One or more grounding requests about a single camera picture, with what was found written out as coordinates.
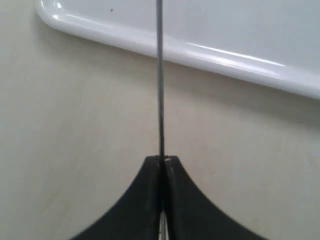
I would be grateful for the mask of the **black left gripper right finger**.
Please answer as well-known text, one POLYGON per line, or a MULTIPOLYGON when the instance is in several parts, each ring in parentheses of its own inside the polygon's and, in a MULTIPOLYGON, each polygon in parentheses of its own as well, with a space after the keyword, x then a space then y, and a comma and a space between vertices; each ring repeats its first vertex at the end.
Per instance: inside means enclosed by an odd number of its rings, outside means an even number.
POLYGON ((177 156, 165 161, 170 240, 251 240, 253 233, 227 216, 199 190, 177 156))

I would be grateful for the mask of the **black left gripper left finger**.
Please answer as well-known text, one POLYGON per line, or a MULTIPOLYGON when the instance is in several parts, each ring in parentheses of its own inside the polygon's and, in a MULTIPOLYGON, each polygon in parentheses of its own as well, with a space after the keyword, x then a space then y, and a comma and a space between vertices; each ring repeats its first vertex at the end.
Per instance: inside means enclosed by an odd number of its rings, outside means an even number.
POLYGON ((101 218, 74 240, 157 240, 160 215, 160 157, 147 156, 133 182, 101 218))

